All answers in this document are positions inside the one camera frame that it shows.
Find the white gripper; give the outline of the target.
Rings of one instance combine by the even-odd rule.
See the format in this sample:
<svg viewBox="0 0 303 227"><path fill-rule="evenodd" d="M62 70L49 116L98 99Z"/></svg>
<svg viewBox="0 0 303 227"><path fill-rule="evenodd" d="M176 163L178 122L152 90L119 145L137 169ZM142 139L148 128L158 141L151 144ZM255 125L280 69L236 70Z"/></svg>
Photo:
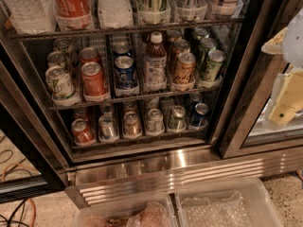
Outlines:
<svg viewBox="0 0 303 227"><path fill-rule="evenodd" d="M267 108L267 119L285 126L303 109L303 9L261 51L270 55L283 53L284 61L295 66L290 73L277 76Z"/></svg>

